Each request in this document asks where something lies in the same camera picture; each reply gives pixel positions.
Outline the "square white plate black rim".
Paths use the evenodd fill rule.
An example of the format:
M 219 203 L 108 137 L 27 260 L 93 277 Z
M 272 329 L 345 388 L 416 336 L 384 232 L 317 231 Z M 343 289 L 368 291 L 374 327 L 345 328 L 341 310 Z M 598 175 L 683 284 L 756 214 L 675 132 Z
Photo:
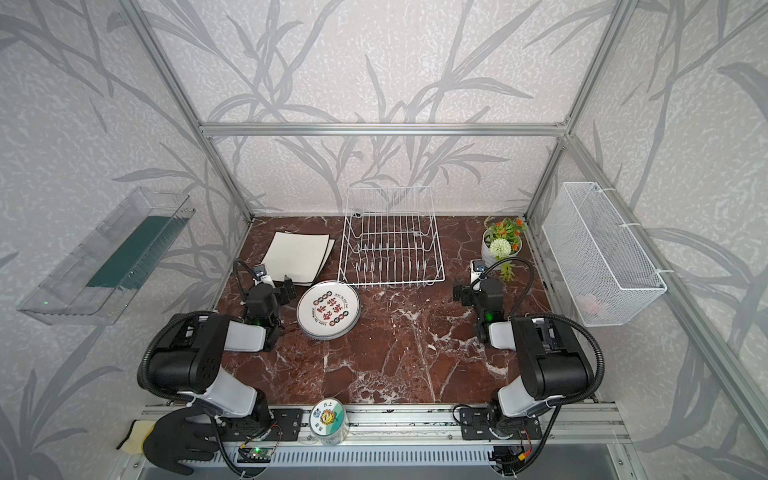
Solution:
M 322 273 L 322 271 L 324 270 L 324 268 L 326 267 L 326 265 L 329 262 L 329 259 L 331 257 L 334 245 L 335 245 L 335 239 L 329 238 L 327 246 L 326 246 L 326 250 L 325 250 L 325 253 L 324 253 L 323 260 L 321 261 L 320 266 L 318 267 L 318 270 L 317 270 L 315 276 L 311 280 L 298 282 L 297 283 L 298 285 L 300 285 L 300 286 L 311 286 L 312 284 L 314 284 L 315 282 L 317 282 L 319 280 L 320 274 Z

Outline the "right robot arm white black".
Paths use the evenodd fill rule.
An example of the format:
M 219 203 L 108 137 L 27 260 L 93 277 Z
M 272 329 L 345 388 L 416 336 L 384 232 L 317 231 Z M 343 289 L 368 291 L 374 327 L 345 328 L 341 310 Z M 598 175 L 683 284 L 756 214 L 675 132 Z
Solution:
M 529 278 L 524 292 L 505 312 L 504 286 L 490 272 L 514 264 L 525 266 Z M 583 325 L 570 318 L 548 312 L 518 314 L 535 280 L 529 261 L 510 257 L 488 266 L 474 260 L 470 274 L 469 284 L 454 286 L 453 299 L 474 310 L 475 334 L 483 345 L 515 353 L 519 375 L 495 391 L 483 407 L 455 406 L 454 420 L 465 440 L 540 439 L 543 414 L 580 403 L 598 390 L 606 371 L 602 349 Z

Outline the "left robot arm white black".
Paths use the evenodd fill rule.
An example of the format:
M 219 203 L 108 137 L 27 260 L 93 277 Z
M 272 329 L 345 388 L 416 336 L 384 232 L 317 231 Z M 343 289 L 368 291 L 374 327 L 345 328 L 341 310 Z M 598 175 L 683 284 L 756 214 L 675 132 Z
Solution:
M 293 280 L 273 279 L 263 264 L 242 261 L 254 280 L 240 291 L 244 314 L 215 311 L 179 313 L 150 341 L 137 371 L 139 386 L 171 402 L 199 406 L 228 435 L 262 436 L 276 424 L 266 395 L 236 379 L 222 366 L 226 352 L 271 352 L 285 331 L 281 308 L 296 297 Z

